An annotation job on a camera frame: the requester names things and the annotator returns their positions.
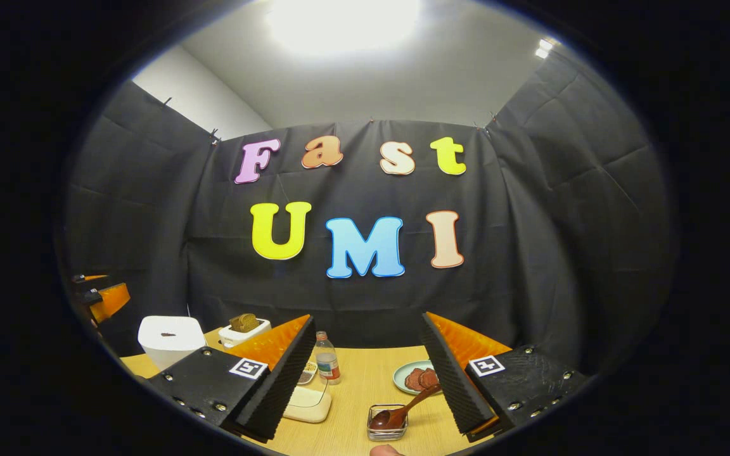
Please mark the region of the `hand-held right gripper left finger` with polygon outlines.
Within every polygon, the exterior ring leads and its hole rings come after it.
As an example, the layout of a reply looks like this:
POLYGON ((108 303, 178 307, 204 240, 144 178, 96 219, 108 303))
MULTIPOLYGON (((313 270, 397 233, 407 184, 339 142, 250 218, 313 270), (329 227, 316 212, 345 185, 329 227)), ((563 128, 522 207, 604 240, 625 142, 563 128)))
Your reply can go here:
POLYGON ((302 315, 229 350, 203 346, 148 380, 174 406, 226 432, 266 443, 315 345, 302 315))

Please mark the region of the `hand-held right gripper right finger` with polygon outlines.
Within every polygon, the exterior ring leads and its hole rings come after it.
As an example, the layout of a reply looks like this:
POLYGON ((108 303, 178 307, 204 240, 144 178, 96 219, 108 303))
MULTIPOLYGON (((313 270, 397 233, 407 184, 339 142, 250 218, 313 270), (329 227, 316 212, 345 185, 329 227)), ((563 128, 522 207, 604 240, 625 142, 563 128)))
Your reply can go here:
POLYGON ((510 348, 440 315, 422 315, 421 339, 454 416, 470 441, 539 421, 588 376, 536 345, 510 348))

